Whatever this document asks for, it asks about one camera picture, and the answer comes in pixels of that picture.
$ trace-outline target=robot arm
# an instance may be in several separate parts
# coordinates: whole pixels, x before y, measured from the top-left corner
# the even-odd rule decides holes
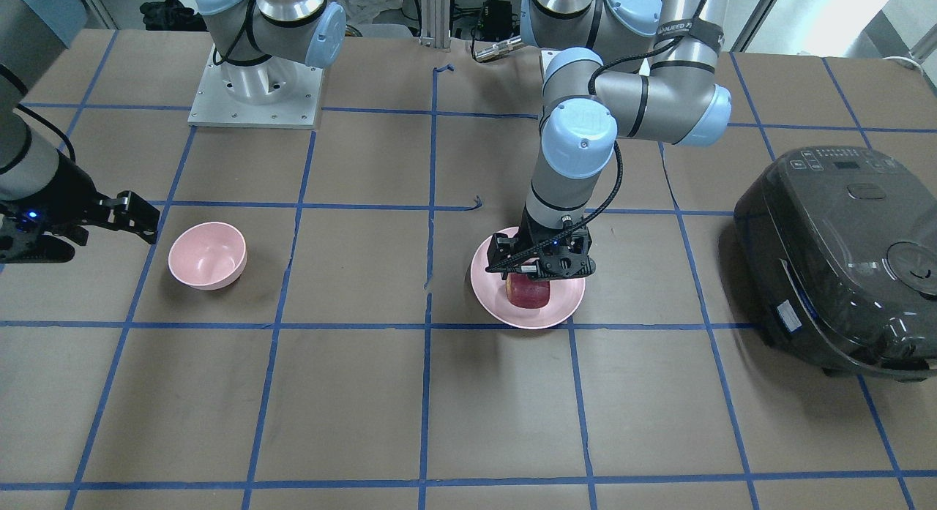
[[[137,194],[104,196],[53,144],[13,113],[84,27],[78,0],[0,0],[0,263],[63,263],[84,225],[157,240],[160,211]]]
[[[532,40],[573,43],[583,37],[585,12],[576,10],[625,10],[624,0],[525,0],[522,32]],[[638,9],[652,0],[637,0]],[[684,146],[715,143],[729,121],[731,96],[714,83],[715,66],[722,43],[726,0],[663,0],[660,20],[654,24],[651,53],[642,53],[647,41],[623,39],[619,58],[603,64],[602,57],[586,47],[563,50],[548,65],[543,83],[541,151],[534,167],[528,197],[515,237],[496,233],[488,250],[488,272],[527,274],[530,280],[586,277],[595,271],[589,257],[591,239],[586,224],[602,212],[620,187],[621,156],[616,138],[661,140]],[[593,17],[604,17],[593,14]],[[615,16],[622,23],[622,16]],[[560,26],[572,27],[563,30]],[[538,29],[550,26],[541,34]],[[629,26],[631,34],[635,30]],[[590,23],[589,32],[602,32]],[[586,36],[599,39],[598,34]],[[621,70],[652,56],[650,76]],[[589,217],[583,210],[599,174],[615,154],[619,177],[612,196]]]

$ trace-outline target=white label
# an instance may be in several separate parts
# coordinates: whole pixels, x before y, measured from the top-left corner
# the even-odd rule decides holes
[[[802,326],[800,320],[797,319],[797,313],[791,307],[790,300],[784,300],[784,303],[777,306],[777,314],[779,314],[780,320],[784,322],[784,326],[787,327],[788,333],[793,333]]]

